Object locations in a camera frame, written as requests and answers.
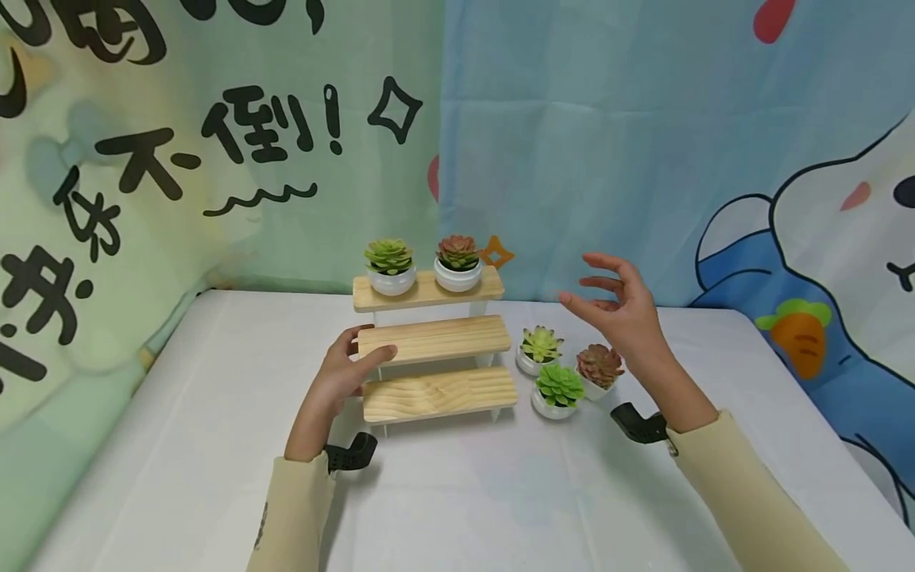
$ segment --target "tiered shelf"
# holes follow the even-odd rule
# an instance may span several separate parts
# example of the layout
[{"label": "tiered shelf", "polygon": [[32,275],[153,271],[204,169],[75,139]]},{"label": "tiered shelf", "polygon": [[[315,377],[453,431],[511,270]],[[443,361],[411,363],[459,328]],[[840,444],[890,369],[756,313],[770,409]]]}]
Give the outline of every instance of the tiered shelf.
[{"label": "tiered shelf", "polygon": [[[514,381],[504,367],[491,367],[496,353],[511,349],[511,337],[501,316],[486,315],[486,304],[498,300],[505,292],[499,272],[484,266],[477,286],[455,294],[438,285],[435,273],[416,273],[416,284],[398,297],[375,292],[366,276],[353,280],[353,307],[357,312],[378,313],[388,310],[469,303],[468,318],[445,319],[397,326],[364,329],[359,334],[360,357],[372,350],[394,344],[397,355],[380,368],[379,381],[366,383],[362,393],[362,410],[370,426],[417,421],[435,417],[490,411],[492,420],[505,407],[518,403]],[[473,357],[477,368],[458,372],[410,375],[385,379],[384,370],[391,366],[442,362]]]}]

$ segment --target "cartoon carrot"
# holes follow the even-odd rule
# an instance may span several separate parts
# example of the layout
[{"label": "cartoon carrot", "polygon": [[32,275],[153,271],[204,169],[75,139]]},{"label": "cartoon carrot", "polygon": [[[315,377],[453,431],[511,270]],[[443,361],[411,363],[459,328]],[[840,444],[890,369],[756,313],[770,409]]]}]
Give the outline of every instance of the cartoon carrot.
[{"label": "cartoon carrot", "polygon": [[774,316],[756,318],[756,327],[769,332],[799,378],[811,380],[823,368],[826,327],[832,318],[833,312],[822,302],[792,298],[779,304]]}]

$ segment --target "succulent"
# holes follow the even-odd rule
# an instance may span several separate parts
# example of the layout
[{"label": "succulent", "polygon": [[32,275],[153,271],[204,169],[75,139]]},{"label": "succulent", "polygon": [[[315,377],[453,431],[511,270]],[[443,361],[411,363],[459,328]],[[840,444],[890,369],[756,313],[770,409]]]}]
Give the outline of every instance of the succulent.
[{"label": "succulent", "polygon": [[438,243],[436,254],[448,270],[466,272],[479,264],[479,253],[472,236],[452,234]]},{"label": "succulent", "polygon": [[623,374],[620,367],[622,358],[616,350],[592,343],[578,354],[578,372],[594,385],[609,389],[613,382]]},{"label": "succulent", "polygon": [[525,328],[521,351],[537,363],[551,362],[562,355],[558,350],[563,341],[543,326],[536,326],[533,331]]},{"label": "succulent", "polygon": [[537,377],[537,389],[547,405],[575,407],[576,401],[585,395],[585,386],[575,371],[558,363],[545,365]]},{"label": "succulent", "polygon": [[413,250],[407,248],[406,243],[399,238],[386,238],[369,243],[365,257],[369,261],[366,267],[379,274],[403,274],[413,265]]}]

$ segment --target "green curtain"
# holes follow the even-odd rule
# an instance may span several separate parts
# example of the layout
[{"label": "green curtain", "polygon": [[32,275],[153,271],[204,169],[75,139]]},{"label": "green curtain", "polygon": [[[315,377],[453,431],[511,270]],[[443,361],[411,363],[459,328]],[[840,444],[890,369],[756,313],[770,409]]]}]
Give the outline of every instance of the green curtain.
[{"label": "green curtain", "polygon": [[422,0],[13,3],[0,572],[34,554],[198,292],[348,292],[380,236],[432,259],[442,30]]}]

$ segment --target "red heart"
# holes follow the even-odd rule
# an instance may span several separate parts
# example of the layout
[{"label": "red heart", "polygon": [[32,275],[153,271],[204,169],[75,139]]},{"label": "red heart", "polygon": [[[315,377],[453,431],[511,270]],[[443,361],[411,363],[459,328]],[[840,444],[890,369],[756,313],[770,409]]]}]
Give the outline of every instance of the red heart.
[{"label": "red heart", "polygon": [[794,0],[766,0],[753,18],[753,32],[764,44],[774,44],[788,24]]},{"label": "red heart", "polygon": [[425,174],[426,182],[429,183],[429,191],[432,197],[438,202],[438,155],[429,163],[429,170]]}]

